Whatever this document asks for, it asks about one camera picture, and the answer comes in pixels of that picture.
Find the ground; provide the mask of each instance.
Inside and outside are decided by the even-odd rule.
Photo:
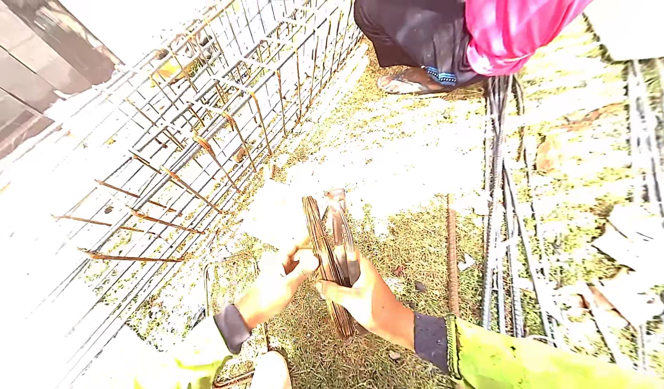
[[[483,90],[475,85],[429,98],[380,93],[378,76],[393,70],[379,68],[372,47],[363,40],[316,99],[306,122],[297,128],[299,136],[287,139],[271,158],[277,165],[274,180],[305,188],[311,195],[345,187],[351,229],[361,252],[399,300],[424,314],[441,316],[448,309],[446,195],[454,194],[462,204],[483,199]],[[563,286],[610,276],[621,266],[591,242],[602,234],[612,206],[628,202],[637,174],[628,167],[624,65],[606,58],[580,17],[539,50],[519,77],[526,95],[524,140],[531,146],[527,151],[533,153],[553,140],[561,150],[553,168],[536,171],[532,180],[546,247],[551,247],[547,254],[553,281]],[[648,82],[650,91],[656,91],[655,80]],[[515,111],[513,101],[509,111]],[[528,204],[532,193],[526,187],[524,159],[517,157],[520,131],[512,126],[508,132],[506,158],[520,183],[519,199]],[[263,185],[259,174],[241,198],[237,210],[243,217]],[[478,323],[483,218],[468,206],[458,211],[458,257],[469,254],[476,261],[460,273],[460,314]],[[185,269],[134,314],[129,325],[143,339],[166,349],[188,331],[194,308],[204,301],[201,265],[208,260],[224,252],[244,252],[258,260],[263,252],[275,250],[247,234],[239,218],[234,220],[222,226],[211,245],[195,253],[200,261],[184,264]],[[533,221],[526,223],[533,230]],[[236,263],[241,266],[215,270],[213,308],[242,293],[255,277],[252,262]],[[417,282],[425,291],[416,288]],[[533,295],[524,293],[526,335],[541,334]],[[267,324],[270,346],[288,359],[295,388],[451,385],[435,367],[377,336],[339,340],[329,322],[324,302],[311,282],[305,282],[289,307]],[[651,323],[651,330],[664,333],[660,323]],[[594,329],[575,337],[563,333],[574,351],[609,359]],[[258,329],[258,336],[244,345],[244,352],[228,363],[218,380],[250,369],[253,357],[264,350],[263,335],[263,328]],[[623,350],[635,358],[632,331],[623,330],[619,336]],[[390,359],[391,351],[399,352],[400,358]],[[664,376],[664,344],[649,354],[652,370]]]

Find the grass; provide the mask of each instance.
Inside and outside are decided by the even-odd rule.
[[[389,218],[389,234],[383,239],[373,232],[376,220],[372,206],[365,209],[365,217],[350,220],[358,248],[375,265],[391,286],[397,299],[413,305],[420,312],[443,316],[448,311],[446,264],[446,197],[435,196],[431,204],[417,211],[404,212]],[[482,232],[473,223],[459,223],[459,252],[468,252],[480,260]],[[245,237],[241,248],[249,252],[262,251],[263,245]],[[396,276],[400,265],[404,271]],[[478,293],[469,293],[480,285],[478,266],[461,275],[462,316],[477,322]],[[416,290],[415,282],[422,282],[427,290]],[[347,341],[338,339],[330,322],[324,301],[306,281],[292,303],[268,323],[270,344],[286,355],[295,388],[446,388],[447,378],[413,353],[392,345],[373,334],[354,336]],[[389,352],[399,352],[397,361]]]

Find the black pants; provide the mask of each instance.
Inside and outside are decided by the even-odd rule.
[[[424,67],[456,77],[455,88],[486,78],[466,59],[463,0],[355,0],[354,19],[382,67]]]

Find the neon yellow sleeve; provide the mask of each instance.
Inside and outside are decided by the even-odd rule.
[[[215,322],[206,318],[176,349],[154,356],[138,361],[142,367],[135,376],[135,389],[210,389],[231,353]]]
[[[512,338],[457,319],[448,324],[457,360],[448,372],[467,388],[664,388],[664,380],[531,339]],[[450,332],[457,332],[457,344]]]

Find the pink shirt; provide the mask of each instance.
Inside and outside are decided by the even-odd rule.
[[[591,0],[466,0],[471,41],[466,58],[475,72],[517,72],[550,43]]]

